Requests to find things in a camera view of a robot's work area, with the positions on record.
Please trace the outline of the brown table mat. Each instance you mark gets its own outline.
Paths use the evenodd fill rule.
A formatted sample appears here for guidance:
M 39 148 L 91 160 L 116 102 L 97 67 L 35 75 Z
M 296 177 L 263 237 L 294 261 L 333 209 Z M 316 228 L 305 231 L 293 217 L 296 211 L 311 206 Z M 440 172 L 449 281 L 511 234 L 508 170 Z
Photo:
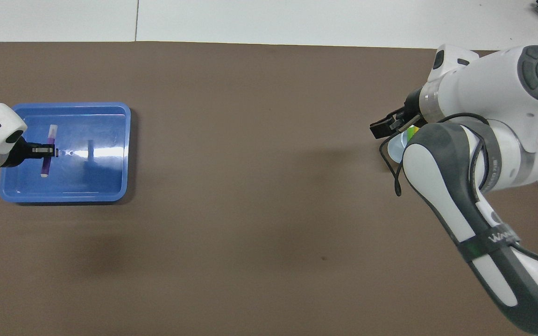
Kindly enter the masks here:
M 0 43 L 0 102 L 132 110 L 119 202 L 0 198 L 0 336 L 527 336 L 369 131 L 435 53 Z

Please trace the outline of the clear plastic cup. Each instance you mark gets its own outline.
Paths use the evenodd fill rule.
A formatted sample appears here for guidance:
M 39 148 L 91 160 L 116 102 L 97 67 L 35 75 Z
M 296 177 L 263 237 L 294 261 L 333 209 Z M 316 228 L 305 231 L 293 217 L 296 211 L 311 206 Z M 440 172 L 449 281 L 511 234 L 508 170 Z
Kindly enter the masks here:
M 403 131 L 400 134 L 397 134 L 387 144 L 387 153 L 389 157 L 396 163 L 400 163 L 402 161 L 406 146 L 410 142 L 410 139 L 408 139 L 406 135 L 407 130 Z

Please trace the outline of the purple pen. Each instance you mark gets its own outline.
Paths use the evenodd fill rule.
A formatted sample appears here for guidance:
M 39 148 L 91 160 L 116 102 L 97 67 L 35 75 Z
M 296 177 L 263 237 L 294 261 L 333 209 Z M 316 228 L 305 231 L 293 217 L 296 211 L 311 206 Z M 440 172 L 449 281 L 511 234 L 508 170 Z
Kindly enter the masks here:
M 57 131 L 58 131 L 58 125 L 51 124 L 49 128 L 49 132 L 48 132 L 48 137 L 47 137 L 47 145 L 52 145 L 52 155 L 50 155 L 49 157 L 43 158 L 42 168 L 40 172 L 41 178 L 47 178 L 49 176 L 51 161 L 53 159 L 53 152 L 54 152 L 53 147 L 55 146 L 55 141 L 57 138 Z

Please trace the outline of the blue plastic tray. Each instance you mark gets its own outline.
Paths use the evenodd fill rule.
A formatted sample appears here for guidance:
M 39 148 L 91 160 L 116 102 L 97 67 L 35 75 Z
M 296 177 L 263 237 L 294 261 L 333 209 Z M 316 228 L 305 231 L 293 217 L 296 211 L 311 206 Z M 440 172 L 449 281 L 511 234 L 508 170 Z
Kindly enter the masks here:
M 126 193 L 132 112 L 122 102 L 17 104 L 28 142 L 45 143 L 57 126 L 58 156 L 41 176 L 42 160 L 0 171 L 0 196 L 11 203 L 105 203 Z

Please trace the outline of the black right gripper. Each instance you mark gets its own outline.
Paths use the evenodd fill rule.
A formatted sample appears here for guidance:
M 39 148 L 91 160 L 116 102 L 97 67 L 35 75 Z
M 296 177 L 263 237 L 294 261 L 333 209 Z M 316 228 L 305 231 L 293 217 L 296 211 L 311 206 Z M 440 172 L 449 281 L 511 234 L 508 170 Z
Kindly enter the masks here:
M 400 134 L 407 130 L 405 124 L 422 124 L 423 115 L 420 111 L 421 89 L 415 89 L 406 96 L 404 106 L 386 115 L 386 119 L 369 125 L 372 136 L 376 140 Z

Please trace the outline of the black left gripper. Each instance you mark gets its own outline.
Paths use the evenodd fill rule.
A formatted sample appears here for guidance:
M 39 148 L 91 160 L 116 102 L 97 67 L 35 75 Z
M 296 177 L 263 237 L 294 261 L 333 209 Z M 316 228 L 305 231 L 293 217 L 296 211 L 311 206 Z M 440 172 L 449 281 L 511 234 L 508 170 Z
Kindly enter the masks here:
M 56 146 L 53 149 L 53 157 L 58 157 L 60 149 Z M 49 146 L 35 147 L 35 144 L 32 142 L 17 140 L 7 156 L 6 168 L 17 167 L 24 160 L 32 159 L 33 157 L 49 157 Z

